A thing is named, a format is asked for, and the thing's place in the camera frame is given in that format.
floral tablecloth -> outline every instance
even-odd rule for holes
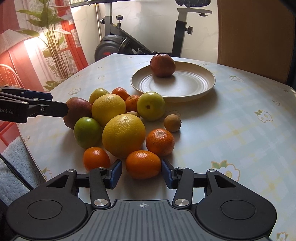
[[[51,93],[55,101],[70,97],[88,100],[96,88],[111,92],[116,87],[130,94],[135,90],[131,76],[149,64],[151,56],[112,54],[79,71]],[[167,103],[166,115],[182,120],[174,133],[175,149],[168,159],[175,167],[188,167],[198,173],[217,169],[268,199],[277,210],[271,239],[296,240],[296,92],[274,80],[213,63],[175,58],[201,65],[216,77],[214,89],[201,99]],[[163,127],[163,118],[145,122],[147,133]],[[48,180],[67,169],[85,173],[84,150],[64,125],[63,119],[38,116],[18,125],[21,136],[40,171]],[[166,188],[158,176],[144,181],[123,174],[114,190],[115,199],[168,199],[175,190]],[[89,202],[89,191],[79,197]],[[193,201],[204,197],[196,188]]]

white plate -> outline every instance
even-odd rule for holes
[[[159,78],[150,65],[139,69],[131,78],[132,87],[142,93],[154,91],[168,102],[186,102],[207,94],[215,85],[214,75],[204,67],[176,61],[171,77]]]

lamp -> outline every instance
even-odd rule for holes
[[[13,67],[13,71],[11,69],[10,69],[10,71],[15,73],[17,80],[19,82],[19,86],[21,88],[24,88],[24,86],[23,86],[22,82],[20,81],[20,78],[17,74],[15,65],[12,61],[11,54],[9,52],[9,49],[11,47],[15,46],[16,44],[18,44],[26,39],[29,39],[29,38],[32,38],[32,36],[26,35],[26,34],[21,34],[16,31],[13,31],[11,29],[8,29],[5,32],[3,32],[2,34],[0,34],[0,54],[4,53],[5,51],[8,52],[9,59],[12,63],[12,67]]]

stationary bike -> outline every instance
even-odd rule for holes
[[[148,54],[154,55],[157,52],[150,51],[147,47],[129,35],[127,32],[121,29],[122,15],[116,16],[119,21],[117,25],[112,22],[112,2],[126,1],[126,0],[102,0],[106,7],[106,16],[98,21],[105,25],[105,37],[102,38],[102,42],[96,48],[94,59],[98,61],[110,54]],[[211,0],[176,0],[176,3],[180,6],[184,5],[186,8],[178,8],[178,20],[176,22],[175,35],[173,48],[171,53],[167,53],[172,57],[180,57],[185,37],[185,32],[188,34],[193,33],[193,27],[186,27],[187,13],[198,12],[199,16],[206,17],[207,14],[212,13],[210,10],[196,9],[191,7],[204,7],[211,3]]]

white marble wall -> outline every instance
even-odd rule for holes
[[[105,6],[100,4],[104,16]],[[113,22],[116,15],[123,15],[121,28],[135,37],[150,50],[170,52],[172,50],[175,24],[178,18],[174,0],[135,0],[119,1],[112,5]],[[218,54],[218,11],[217,1],[212,0],[205,9],[213,14],[201,17],[198,13],[189,13],[187,26],[194,28],[193,34],[185,35],[182,56],[208,62],[217,62]],[[72,8],[80,42],[89,64],[94,62],[94,51],[99,43],[96,26],[95,7]]]

